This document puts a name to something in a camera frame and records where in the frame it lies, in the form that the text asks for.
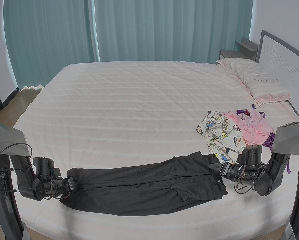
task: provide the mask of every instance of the pillowcase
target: pillowcase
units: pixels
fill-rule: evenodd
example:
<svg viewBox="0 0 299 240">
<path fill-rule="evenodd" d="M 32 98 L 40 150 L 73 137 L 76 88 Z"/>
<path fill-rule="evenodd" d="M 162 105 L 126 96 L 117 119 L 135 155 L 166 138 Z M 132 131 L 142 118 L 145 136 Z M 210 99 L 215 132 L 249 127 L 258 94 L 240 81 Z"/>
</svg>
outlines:
<svg viewBox="0 0 299 240">
<path fill-rule="evenodd" d="M 238 76 L 258 107 L 269 102 L 291 100 L 289 91 L 255 61 L 246 58 L 224 58 L 217 62 Z"/>
</svg>

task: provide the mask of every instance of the bedside table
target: bedside table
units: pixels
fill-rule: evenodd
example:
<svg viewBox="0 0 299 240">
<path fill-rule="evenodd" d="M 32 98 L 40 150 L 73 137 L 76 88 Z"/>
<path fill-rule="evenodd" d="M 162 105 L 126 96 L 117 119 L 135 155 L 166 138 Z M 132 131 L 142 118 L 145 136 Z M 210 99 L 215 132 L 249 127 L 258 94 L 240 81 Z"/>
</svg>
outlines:
<svg viewBox="0 0 299 240">
<path fill-rule="evenodd" d="M 219 53 L 219 59 L 224 58 L 240 58 L 240 59 L 250 59 L 256 61 L 256 54 L 258 50 L 258 45 L 254 42 L 242 37 L 241 42 L 235 41 L 235 44 L 240 46 L 239 51 L 233 50 L 221 50 Z"/>
</svg>

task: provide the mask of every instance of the striped bed sheet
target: striped bed sheet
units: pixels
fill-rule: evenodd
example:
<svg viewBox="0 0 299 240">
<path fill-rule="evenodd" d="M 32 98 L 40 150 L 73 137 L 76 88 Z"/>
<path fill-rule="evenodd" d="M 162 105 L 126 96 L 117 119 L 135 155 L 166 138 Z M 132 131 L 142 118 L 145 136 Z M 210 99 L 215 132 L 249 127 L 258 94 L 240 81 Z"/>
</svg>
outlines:
<svg viewBox="0 0 299 240">
<path fill-rule="evenodd" d="M 19 118 L 33 157 L 49 157 L 62 177 L 76 168 L 105 169 L 157 163 L 201 151 L 196 132 L 208 110 L 250 108 L 253 97 L 220 64 L 125 61 L 63 68 Z M 288 102 L 260 106 L 271 126 L 299 121 Z M 270 158 L 263 148 L 262 161 Z M 72 210 L 58 200 L 40 202 L 15 194 L 23 222 L 52 239 L 252 239 L 283 225 L 296 193 L 292 173 L 269 196 L 228 195 L 173 214 L 120 217 Z M 12 172 L 13 184 L 16 175 Z"/>
</svg>

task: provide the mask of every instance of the headboard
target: headboard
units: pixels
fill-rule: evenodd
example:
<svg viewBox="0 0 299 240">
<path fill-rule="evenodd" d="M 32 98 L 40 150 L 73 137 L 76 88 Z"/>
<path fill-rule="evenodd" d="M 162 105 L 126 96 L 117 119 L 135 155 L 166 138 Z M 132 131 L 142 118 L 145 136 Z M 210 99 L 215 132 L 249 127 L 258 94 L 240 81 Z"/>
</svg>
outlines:
<svg viewBox="0 0 299 240">
<path fill-rule="evenodd" d="M 290 103 L 299 115 L 299 51 L 262 30 L 256 62 L 290 91 Z"/>
</svg>

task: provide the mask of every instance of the teal curtain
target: teal curtain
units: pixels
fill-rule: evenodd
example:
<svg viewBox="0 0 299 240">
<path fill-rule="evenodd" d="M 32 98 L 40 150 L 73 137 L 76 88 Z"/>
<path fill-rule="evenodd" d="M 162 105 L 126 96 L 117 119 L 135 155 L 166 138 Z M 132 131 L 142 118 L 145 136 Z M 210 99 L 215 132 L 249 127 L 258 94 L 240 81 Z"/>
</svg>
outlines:
<svg viewBox="0 0 299 240">
<path fill-rule="evenodd" d="M 100 61 L 215 63 L 249 37 L 253 0 L 94 0 Z"/>
<path fill-rule="evenodd" d="M 45 86 L 63 67 L 98 61 L 88 0 L 4 0 L 8 54 L 19 88 Z"/>
</svg>

